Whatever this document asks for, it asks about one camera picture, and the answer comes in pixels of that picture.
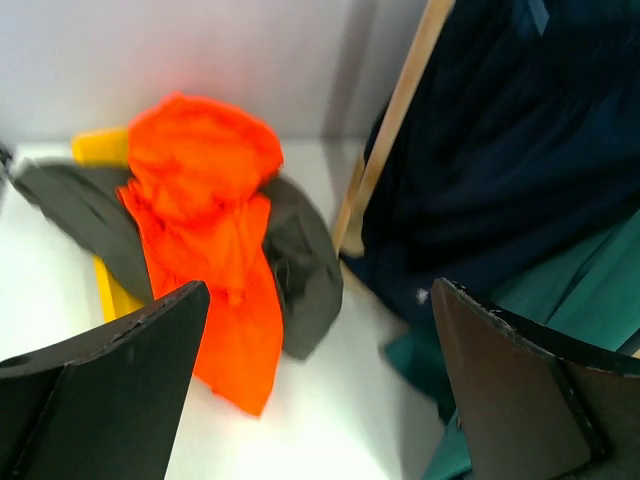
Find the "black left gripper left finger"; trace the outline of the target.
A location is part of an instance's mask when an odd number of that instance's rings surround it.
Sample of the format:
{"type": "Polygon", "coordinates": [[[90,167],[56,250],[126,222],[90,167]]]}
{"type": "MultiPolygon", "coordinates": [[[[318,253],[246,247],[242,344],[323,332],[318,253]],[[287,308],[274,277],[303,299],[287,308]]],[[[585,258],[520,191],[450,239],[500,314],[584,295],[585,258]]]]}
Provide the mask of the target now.
{"type": "Polygon", "coordinates": [[[164,478],[208,306],[192,281],[2,361],[2,478],[164,478]]]}

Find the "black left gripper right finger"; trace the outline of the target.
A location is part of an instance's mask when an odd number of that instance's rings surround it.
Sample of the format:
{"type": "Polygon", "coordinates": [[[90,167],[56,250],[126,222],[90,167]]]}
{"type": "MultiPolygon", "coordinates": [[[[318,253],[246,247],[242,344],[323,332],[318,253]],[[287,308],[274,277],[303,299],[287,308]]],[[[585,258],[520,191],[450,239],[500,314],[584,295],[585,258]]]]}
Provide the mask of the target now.
{"type": "Polygon", "coordinates": [[[638,478],[638,359],[447,279],[434,282],[432,305],[476,478],[638,478]]]}

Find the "teal green shorts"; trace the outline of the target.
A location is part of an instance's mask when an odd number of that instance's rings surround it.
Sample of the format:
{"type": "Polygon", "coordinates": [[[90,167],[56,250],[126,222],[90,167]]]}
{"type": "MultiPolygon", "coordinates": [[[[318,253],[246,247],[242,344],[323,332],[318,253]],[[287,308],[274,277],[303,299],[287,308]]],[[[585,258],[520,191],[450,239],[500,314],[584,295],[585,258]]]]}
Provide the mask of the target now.
{"type": "MultiPolygon", "coordinates": [[[[499,307],[583,342],[639,350],[639,217],[595,233],[491,291],[499,307]]],[[[435,323],[414,326],[385,348],[396,371],[439,410],[445,433],[425,479],[469,479],[471,460],[435,323]]]]}

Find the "olive green shorts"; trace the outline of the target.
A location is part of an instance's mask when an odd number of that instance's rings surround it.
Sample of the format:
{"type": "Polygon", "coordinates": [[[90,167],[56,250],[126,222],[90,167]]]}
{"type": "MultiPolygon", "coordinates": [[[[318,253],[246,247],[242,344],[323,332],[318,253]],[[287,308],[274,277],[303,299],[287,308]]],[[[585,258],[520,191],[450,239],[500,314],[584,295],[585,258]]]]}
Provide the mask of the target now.
{"type": "MultiPolygon", "coordinates": [[[[79,165],[45,163],[23,168],[13,187],[82,249],[80,232],[89,226],[81,214],[88,201],[81,198],[79,165]]],[[[307,196],[283,177],[261,189],[271,202],[262,244],[279,295],[284,324],[284,352],[306,360],[329,332],[343,299],[343,278],[326,225],[307,196]]],[[[143,302],[152,299],[146,264],[142,265],[149,290],[126,290],[143,302]]]]}

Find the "orange mesh shorts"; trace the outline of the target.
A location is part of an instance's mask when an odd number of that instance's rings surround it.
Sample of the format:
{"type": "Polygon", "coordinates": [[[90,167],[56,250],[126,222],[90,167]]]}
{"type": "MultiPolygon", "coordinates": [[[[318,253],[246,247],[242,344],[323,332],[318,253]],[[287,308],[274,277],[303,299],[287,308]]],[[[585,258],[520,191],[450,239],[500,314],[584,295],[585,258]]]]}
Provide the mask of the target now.
{"type": "Polygon", "coordinates": [[[127,161],[132,178],[118,195],[137,224],[153,295],[204,282],[195,375],[260,415],[283,344],[262,248],[271,203],[261,189],[284,161],[275,132],[237,107],[176,93],[130,124],[127,161]]]}

